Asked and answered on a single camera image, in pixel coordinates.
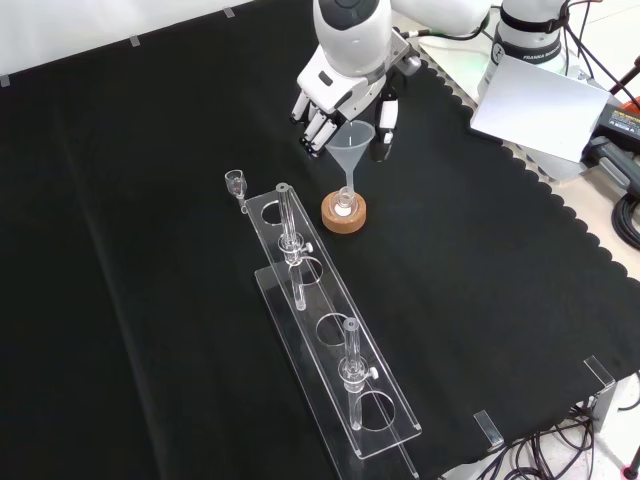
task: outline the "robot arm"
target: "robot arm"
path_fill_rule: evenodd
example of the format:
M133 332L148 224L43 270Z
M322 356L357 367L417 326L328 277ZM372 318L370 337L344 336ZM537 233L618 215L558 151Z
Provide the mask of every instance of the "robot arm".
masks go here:
M298 77L301 93L291 115L306 126L301 143L317 156L344 122L374 100L377 142L385 157L393 141L398 105L386 73L396 66L409 76L419 54L391 24L392 8L449 35L469 33L486 16L491 0L313 0L320 46Z

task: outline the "label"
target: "label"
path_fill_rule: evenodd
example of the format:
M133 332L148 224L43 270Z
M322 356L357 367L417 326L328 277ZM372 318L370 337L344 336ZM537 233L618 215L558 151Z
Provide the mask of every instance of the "label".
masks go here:
M640 137L640 120L624 112L618 110L611 112L609 126Z
M495 65L498 65L500 60L502 60L502 57L505 55L509 55L510 57L517 58L518 60L522 60L533 65L539 65L557 57L562 50L560 35L558 35L556 41L551 45L540 48L524 48L507 43L500 36L497 27L493 38L494 41L491 50L491 61Z

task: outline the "black cable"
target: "black cable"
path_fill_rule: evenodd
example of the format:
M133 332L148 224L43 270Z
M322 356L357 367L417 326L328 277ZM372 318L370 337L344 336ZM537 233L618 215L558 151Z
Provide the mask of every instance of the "black cable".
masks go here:
M611 78L611 80L613 80L616 85L618 85L619 87L621 87L621 90L624 91L624 93L626 93L629 98L631 99L631 101L633 102L633 104L638 107L638 109L640 109L640 102L638 102L638 100L636 100L636 98L631 94L631 92L627 89L627 87L625 87L624 85L622 85L618 79L616 77L614 77L611 72L609 70L607 70L605 68L604 65L602 65L602 63L600 63L600 61L593 55L593 53L591 53L589 51L589 49L585 46L584 43L582 43L582 41L580 41L580 39L578 39L578 37L576 37L575 33L573 33L573 30L571 30L571 27L567 24L567 26L565 27L567 29L567 31L569 32L569 35L571 35L571 38L573 38L573 41L576 42L576 45L581 46L582 50L584 50L584 52L589 55L594 62L596 62L596 65L598 65L598 67L600 67L600 69L606 73L609 78Z
M542 432L539 434L540 437L543 437L545 435L551 435L552 433L556 433L556 432L562 432L564 430L571 430L574 428L578 428L578 427L585 427L586 425L589 424L589 422L591 421L590 419L587 420L578 420L576 417L587 417L589 415L589 412L585 411L584 409L580 409L579 407L575 407L575 411L572 408L572 411L570 412L569 415L569 420L572 420L574 422L576 422L573 425L566 425L564 427L558 427L556 426L554 429L552 430L548 430L546 432ZM500 454L493 459L493 461L482 471L482 473L478 476L477 480L485 480L486 476L489 474L489 472L491 472L493 470L493 474L491 476L491 479L497 478L499 472L500 472L500 467L502 466L502 463L504 461L505 456L507 455L507 453L509 453L512 449L514 449L515 447L519 447L517 455L516 455L516 465L518 466L518 468L520 468L522 470L522 475L520 475L521 478L527 478L525 475L534 475L533 473L531 473L531 471L526 471L525 467L519 467L519 462L520 462L520 454L522 453L522 449L524 448L525 444L530 440L531 437L525 438L523 440L519 440L517 442L511 443L509 445L505 445L504 447L502 447ZM541 473L538 472L536 470L536 474L539 478L542 478L540 475Z
M638 376L638 379L640 380L640 373L636 372L636 375ZM628 412L629 410L633 410L634 408L637 408L638 406L640 406L640 398L638 398L638 401L636 403L634 403L633 405L631 405L630 407L620 407L618 409L619 412Z
M613 212L611 212L613 229L627 245L636 250L640 250L640 232L633 226L632 219L638 204L640 204L640 200L627 193L616 203Z
M491 40L492 42L494 41L494 39L493 39L493 35L491 35L491 34L487 33L487 32L486 32L486 30L483 30L483 31L482 31L482 34L483 34L485 37L487 37L489 40Z
M461 37L455 37L453 35L445 35L444 33L436 33L429 28L424 30L418 30L417 32L402 32L400 36L404 39L416 38L416 37L436 37L436 38L446 38L447 40L455 40L458 42L466 42L467 40L473 40L478 35L480 35L485 28L487 28L487 26L489 25L489 18L490 18L490 15L487 14L487 16L484 17L484 20L482 20L482 23L478 28L476 28L469 35L464 35Z
M587 11L584 14L584 18L582 19L582 26L580 27L580 36L578 37L578 39L580 40L579 42L576 42L576 46L578 47L578 58L580 58L580 54L582 53L582 35L584 34L584 29L587 25L587 19L589 17L589 11L590 11L590 7L591 4L593 2L595 2L596 0L585 0L585 1L580 1L580 2L575 2L572 3L568 6L568 8L573 7L574 5L578 5L580 3L586 3L587 4ZM593 69L591 68L591 62L589 62L589 57L587 57L586 55L583 55L584 57L584 63L587 65L587 69L589 70L589 75L591 76L591 78L593 78Z
M580 39L580 42L582 42L582 35L584 34L584 29L587 26L589 12L591 11L591 3L592 2L587 2L587 10L584 12L584 18L582 19L582 26L580 27L580 36L578 37ZM578 58L580 58L581 54L582 54L582 47L578 45Z
M562 29L564 31L564 50L565 50L565 66L564 66L564 76L569 76L569 43L567 42L567 29L566 27Z
M538 432L528 438L515 442L504 449L500 453L500 455L494 459L494 461L485 469L485 471L480 475L479 480L484 480L485 476L492 468L496 469L494 471L493 478L497 478L497 471L499 467L502 465L502 460L508 451L511 451L514 447L518 447L515 455L515 467L511 470L505 477L504 480L516 480L516 479L525 479L531 480L532 478L539 478L541 480L558 480L563 477L569 469L578 461L580 456L591 450L591 468L589 471L589 479L593 473L593 459L595 453L595 436L593 430L593 416L591 415L590 408L581 408L579 406L574 406L571 408L568 420L575 422L572 425L567 425L564 427L560 427L556 425L553 429L546 432ZM569 430L577 427L584 427L584 435L582 436L581 445L575 445L573 442L569 441L566 436L562 433L564 430ZM544 456L544 453L541 448L540 439L544 435L549 435L552 433L559 433L563 440L565 440L572 448L576 450L576 455L570 460L570 462L565 465L565 467L557 474L553 474L551 469L549 468L549 464ZM522 451L524 450L527 444L531 445L532 453L533 453L533 463L534 466L524 467L520 465L520 457L522 455Z

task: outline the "acrylic stand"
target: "acrylic stand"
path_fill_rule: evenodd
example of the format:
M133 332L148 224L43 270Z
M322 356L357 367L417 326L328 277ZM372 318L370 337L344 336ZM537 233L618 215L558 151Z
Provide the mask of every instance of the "acrylic stand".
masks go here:
M270 263L258 286L339 478L419 478L403 443L420 424L295 192L243 206Z

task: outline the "black tablecloth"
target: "black tablecloth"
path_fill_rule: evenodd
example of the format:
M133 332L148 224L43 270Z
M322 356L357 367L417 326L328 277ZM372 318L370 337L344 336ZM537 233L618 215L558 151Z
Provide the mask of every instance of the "black tablecloth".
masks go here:
M330 478L254 285L267 264L223 174L292 184L423 426L423 476L640 368L638 285L432 70L391 158L363 160L358 234L289 113L311 2L260 0L12 76L0 90L3 478Z

